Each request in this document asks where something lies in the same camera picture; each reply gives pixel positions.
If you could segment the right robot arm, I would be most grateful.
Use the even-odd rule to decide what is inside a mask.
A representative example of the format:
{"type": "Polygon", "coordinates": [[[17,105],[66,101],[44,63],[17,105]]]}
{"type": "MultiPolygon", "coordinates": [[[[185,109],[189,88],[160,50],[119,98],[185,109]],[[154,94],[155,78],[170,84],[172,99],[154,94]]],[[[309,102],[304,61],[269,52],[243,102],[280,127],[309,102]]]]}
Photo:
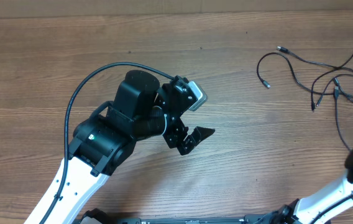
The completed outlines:
{"type": "Polygon", "coordinates": [[[329,223],[340,213],[353,207],[353,150],[344,164],[342,176],[313,195],[296,199],[272,215],[271,223],[329,223]]]}

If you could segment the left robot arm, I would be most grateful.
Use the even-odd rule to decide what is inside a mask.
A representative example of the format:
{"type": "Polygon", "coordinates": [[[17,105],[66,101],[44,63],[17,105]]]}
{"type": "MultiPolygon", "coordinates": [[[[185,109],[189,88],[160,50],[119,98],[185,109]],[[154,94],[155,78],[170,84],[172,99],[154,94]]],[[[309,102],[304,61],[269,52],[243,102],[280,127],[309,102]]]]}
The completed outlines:
{"type": "Polygon", "coordinates": [[[169,148],[189,154],[214,130],[197,126],[189,134],[181,116],[197,110],[207,98],[187,78],[160,84],[145,71],[127,72],[114,101],[101,104],[75,128],[67,157],[26,222],[72,223],[138,141],[163,136],[169,148]]]}

